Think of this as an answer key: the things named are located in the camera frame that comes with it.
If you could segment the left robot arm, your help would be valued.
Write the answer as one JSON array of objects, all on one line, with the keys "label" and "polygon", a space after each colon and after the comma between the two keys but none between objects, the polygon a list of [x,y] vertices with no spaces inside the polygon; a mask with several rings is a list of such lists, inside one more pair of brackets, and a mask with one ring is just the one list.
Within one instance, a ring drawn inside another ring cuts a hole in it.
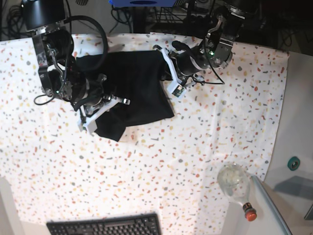
[{"label": "left robot arm", "polygon": [[199,45],[190,48],[180,41],[172,47],[182,53],[171,56],[176,75],[180,79],[210,69],[219,79],[218,68],[225,68],[232,60],[232,48],[246,19],[252,18],[259,7],[258,0],[225,0],[209,17],[208,29]]}]

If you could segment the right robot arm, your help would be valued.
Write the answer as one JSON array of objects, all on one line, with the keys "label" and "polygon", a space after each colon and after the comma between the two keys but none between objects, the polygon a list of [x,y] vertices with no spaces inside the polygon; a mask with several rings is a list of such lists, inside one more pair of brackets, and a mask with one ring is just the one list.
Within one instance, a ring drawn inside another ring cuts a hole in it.
[{"label": "right robot arm", "polygon": [[[106,76],[97,73],[109,50],[102,26],[88,16],[66,16],[65,8],[69,7],[66,0],[23,0],[21,5],[26,29],[35,33],[32,41],[43,93],[71,103],[75,111],[84,108],[88,116],[108,105],[113,96],[105,93]],[[78,20],[93,24],[103,44],[98,62],[85,68],[76,64],[71,31],[61,25]]]}]

